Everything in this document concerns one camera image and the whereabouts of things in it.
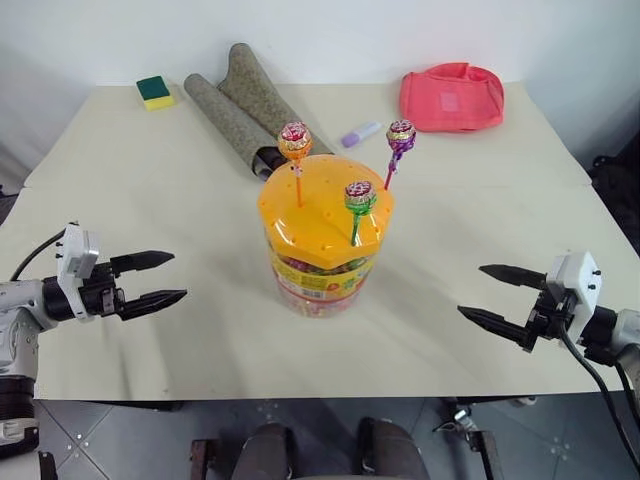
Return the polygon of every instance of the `yellow sponge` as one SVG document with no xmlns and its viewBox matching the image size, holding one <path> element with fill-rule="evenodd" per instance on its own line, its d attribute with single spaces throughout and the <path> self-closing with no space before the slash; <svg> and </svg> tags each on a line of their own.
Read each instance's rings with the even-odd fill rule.
<svg viewBox="0 0 640 480">
<path fill-rule="evenodd" d="M 136 85 L 148 111 L 170 107 L 175 103 L 161 76 L 139 80 Z"/>
</svg>

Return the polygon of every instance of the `rolled mat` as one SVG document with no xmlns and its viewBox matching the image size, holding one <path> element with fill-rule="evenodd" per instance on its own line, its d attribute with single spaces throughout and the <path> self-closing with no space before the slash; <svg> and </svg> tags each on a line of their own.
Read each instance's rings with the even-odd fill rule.
<svg viewBox="0 0 640 480">
<path fill-rule="evenodd" d="M 277 149 L 278 142 L 274 137 L 202 75 L 189 75 L 184 81 L 184 89 L 254 173 L 258 150 L 264 147 Z"/>
<path fill-rule="evenodd" d="M 276 138 L 289 122 L 302 121 L 280 96 L 246 43 L 236 43 L 229 51 L 229 70 L 218 89 Z M 333 153 L 311 132 L 312 155 Z"/>
</svg>

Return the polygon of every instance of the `red fabric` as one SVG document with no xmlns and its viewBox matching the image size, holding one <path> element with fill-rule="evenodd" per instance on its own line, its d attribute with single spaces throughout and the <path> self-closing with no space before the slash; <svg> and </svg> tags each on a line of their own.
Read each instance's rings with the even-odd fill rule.
<svg viewBox="0 0 640 480">
<path fill-rule="evenodd" d="M 423 132 L 479 130 L 502 123 L 504 91 L 489 70 L 444 63 L 405 75 L 400 109 Z"/>
</svg>

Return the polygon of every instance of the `orange lid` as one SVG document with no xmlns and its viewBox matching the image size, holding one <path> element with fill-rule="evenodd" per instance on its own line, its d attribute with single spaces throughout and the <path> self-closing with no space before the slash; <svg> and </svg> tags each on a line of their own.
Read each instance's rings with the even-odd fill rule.
<svg viewBox="0 0 640 480">
<path fill-rule="evenodd" d="M 267 180 L 258 208 L 267 237 L 280 255 L 329 270 L 354 258 L 375 254 L 384 238 L 393 196 L 370 168 L 337 155 L 313 155 L 301 163 L 302 206 L 296 198 L 291 165 L 278 168 Z M 377 201 L 360 219 L 356 246 L 351 245 L 353 214 L 345 207 L 345 187 L 369 181 Z"/>
</svg>

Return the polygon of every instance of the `table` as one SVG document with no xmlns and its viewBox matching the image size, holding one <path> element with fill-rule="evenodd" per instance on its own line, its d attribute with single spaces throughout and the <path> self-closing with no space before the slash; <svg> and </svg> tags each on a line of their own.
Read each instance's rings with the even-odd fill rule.
<svg viewBox="0 0 640 480">
<path fill-rule="evenodd" d="M 371 93 L 370 112 L 392 116 L 389 87 L 362 88 Z M 289 100 L 305 99 L 314 113 L 309 123 L 325 126 L 329 139 L 345 130 L 330 130 L 329 101 L 335 109 L 342 104 L 353 123 L 378 119 L 362 112 L 355 118 L 356 87 L 282 91 Z M 161 288 L 187 288 L 189 295 L 148 317 L 65 322 L 42 335 L 39 395 L 175 400 L 594 391 L 555 342 L 540 341 L 528 355 L 455 309 L 479 306 L 523 324 L 536 293 L 496 282 L 477 267 L 545 271 L 555 255 L 583 249 L 603 271 L 601 304 L 640 308 L 635 252 L 522 87 L 506 91 L 511 107 L 503 127 L 511 140 L 499 134 L 502 127 L 418 138 L 394 179 L 396 210 L 361 298 L 343 315 L 318 320 L 280 302 L 255 206 L 261 184 L 190 101 L 182 97 L 176 107 L 147 113 L 130 105 L 137 101 L 133 89 L 96 89 L 0 228 L 0 268 L 13 271 L 36 244 L 77 219 L 99 232 L 102 258 L 145 249 L 175 253 L 160 268 L 121 277 L 129 298 Z M 344 108 L 348 99 L 354 108 Z M 119 126 L 106 121 L 115 118 Z M 535 142 L 509 118 L 538 132 Z M 496 152 L 516 151 L 520 141 L 540 161 L 531 166 L 515 156 L 500 170 L 509 155 Z M 458 159 L 454 168 L 446 145 L 475 157 Z M 367 142 L 350 155 L 382 169 L 386 149 L 379 145 L 382 152 L 369 155 L 370 148 Z M 484 166 L 475 168 L 474 159 Z M 475 178 L 467 168 L 475 168 Z M 52 253 L 42 255 L 24 276 L 52 275 L 54 265 Z M 614 371 L 600 371 L 617 387 Z"/>
</svg>

